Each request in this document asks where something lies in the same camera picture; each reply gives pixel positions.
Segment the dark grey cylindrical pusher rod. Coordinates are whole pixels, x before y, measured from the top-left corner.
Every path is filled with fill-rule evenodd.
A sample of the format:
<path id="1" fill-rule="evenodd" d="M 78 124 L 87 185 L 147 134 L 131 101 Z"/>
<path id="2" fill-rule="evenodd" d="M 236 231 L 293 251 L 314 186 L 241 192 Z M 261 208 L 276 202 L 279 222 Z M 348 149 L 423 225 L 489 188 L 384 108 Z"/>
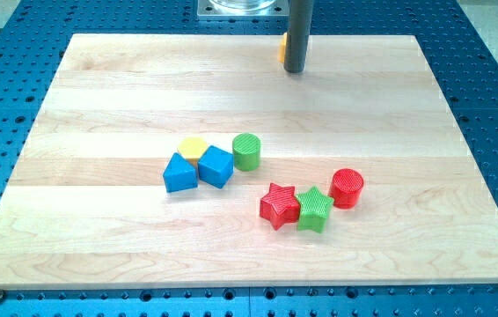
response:
<path id="1" fill-rule="evenodd" d="M 288 73 L 304 71 L 314 0 L 291 0 L 283 68 Z"/>

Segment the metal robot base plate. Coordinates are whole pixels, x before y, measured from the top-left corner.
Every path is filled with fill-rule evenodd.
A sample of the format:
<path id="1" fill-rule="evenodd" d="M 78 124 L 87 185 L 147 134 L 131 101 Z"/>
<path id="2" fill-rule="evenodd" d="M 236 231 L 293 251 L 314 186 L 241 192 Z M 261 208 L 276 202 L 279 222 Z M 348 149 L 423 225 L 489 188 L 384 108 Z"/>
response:
<path id="1" fill-rule="evenodd" d="M 289 0 L 196 0 L 199 18 L 287 16 Z"/>

